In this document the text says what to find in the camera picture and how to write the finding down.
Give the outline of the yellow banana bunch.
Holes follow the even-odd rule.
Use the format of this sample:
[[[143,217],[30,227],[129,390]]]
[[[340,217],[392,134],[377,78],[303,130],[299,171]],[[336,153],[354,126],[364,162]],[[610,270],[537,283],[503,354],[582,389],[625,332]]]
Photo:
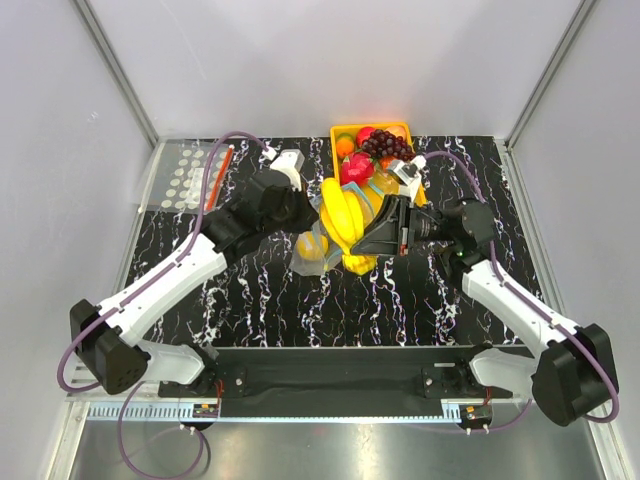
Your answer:
[[[322,182],[321,222],[340,249],[343,266],[356,275],[364,275],[376,266],[375,256],[352,253],[352,248],[364,237],[364,230],[373,216],[369,199],[355,182],[341,185],[336,178]]]

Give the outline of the clear bag teal zipper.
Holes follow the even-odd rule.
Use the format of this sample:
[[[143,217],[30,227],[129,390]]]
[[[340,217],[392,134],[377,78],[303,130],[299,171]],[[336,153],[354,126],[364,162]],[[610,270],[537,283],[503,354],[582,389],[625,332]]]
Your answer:
[[[370,272],[377,257],[351,252],[374,217],[361,188],[354,182],[341,185],[335,178],[325,179],[311,205],[319,219],[298,235],[290,268],[302,276],[322,276],[340,265],[359,276]]]

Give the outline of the yellow lemon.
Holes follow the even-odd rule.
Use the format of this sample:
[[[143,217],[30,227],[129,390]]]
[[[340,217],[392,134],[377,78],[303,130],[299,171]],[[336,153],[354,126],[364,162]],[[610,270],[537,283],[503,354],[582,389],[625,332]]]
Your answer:
[[[329,243],[324,235],[305,232],[298,237],[296,251],[302,260],[309,262],[323,261],[328,251]]]

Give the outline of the purple grape bunch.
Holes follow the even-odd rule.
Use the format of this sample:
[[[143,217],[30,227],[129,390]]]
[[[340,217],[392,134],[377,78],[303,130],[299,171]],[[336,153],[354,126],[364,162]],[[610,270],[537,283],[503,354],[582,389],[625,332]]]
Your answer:
[[[415,152],[402,137],[386,130],[374,130],[362,143],[361,150],[373,159],[392,157],[394,159],[410,161]]]

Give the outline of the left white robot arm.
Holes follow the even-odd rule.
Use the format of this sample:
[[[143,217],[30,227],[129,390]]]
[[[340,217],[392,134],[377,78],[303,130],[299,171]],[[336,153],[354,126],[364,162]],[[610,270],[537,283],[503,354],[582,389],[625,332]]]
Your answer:
[[[76,354],[110,395],[142,380],[208,394],[216,372],[204,353],[187,344],[148,342],[145,334],[197,286],[255,252],[271,234],[304,233],[318,217],[295,169],[259,171],[229,201],[198,218],[187,239],[136,282],[99,305],[82,299],[72,306],[67,352]]]

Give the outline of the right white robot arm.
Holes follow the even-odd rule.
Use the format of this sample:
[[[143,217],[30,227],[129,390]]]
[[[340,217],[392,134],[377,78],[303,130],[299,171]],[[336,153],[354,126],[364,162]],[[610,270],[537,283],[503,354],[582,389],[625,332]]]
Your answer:
[[[443,242],[440,261],[450,283],[480,303],[527,348],[528,356],[477,346],[454,371],[466,396],[498,388],[536,403],[553,423],[584,418],[610,423],[620,411],[619,384],[611,340],[597,324],[581,326],[521,286],[499,264],[494,215],[483,201],[462,199],[450,209],[418,207],[389,195],[355,255],[398,256],[419,243]]]

